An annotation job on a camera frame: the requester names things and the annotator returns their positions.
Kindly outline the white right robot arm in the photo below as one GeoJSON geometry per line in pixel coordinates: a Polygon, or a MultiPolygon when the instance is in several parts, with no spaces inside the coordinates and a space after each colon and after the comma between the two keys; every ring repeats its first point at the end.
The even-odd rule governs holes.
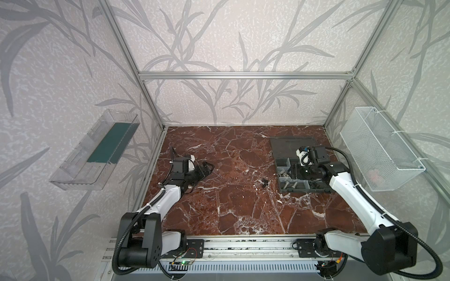
{"type": "Polygon", "coordinates": [[[342,254],[341,266],[337,261],[323,263],[318,266],[320,275],[325,280],[333,279],[343,271],[348,258],[352,257],[363,262],[376,275],[394,273],[416,280],[439,277],[444,270],[443,263],[438,254],[419,238],[416,227],[409,222],[401,222],[386,211],[357,182],[351,162],[333,162],[328,151],[345,154],[337,148],[301,146],[296,150],[299,162],[290,166],[289,175],[327,184],[346,201],[369,235],[360,237],[333,228],[317,232],[313,243],[316,254],[342,254]],[[435,268],[430,273],[411,274],[404,271],[416,265],[418,246],[425,249],[434,260],[435,268]]]}

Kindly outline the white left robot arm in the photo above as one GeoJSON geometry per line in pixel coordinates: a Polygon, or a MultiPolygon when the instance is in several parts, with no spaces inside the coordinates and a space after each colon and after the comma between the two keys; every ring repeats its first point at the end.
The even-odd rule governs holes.
{"type": "Polygon", "coordinates": [[[162,221],[189,189],[213,171],[213,164],[206,161],[196,164],[192,155],[172,158],[169,172],[155,197],[139,210],[125,213],[120,220],[111,259],[112,271],[116,275],[159,267],[166,277],[178,280],[163,267],[161,258],[170,252],[176,256],[186,254],[186,234],[183,230],[163,231],[162,221]]]}

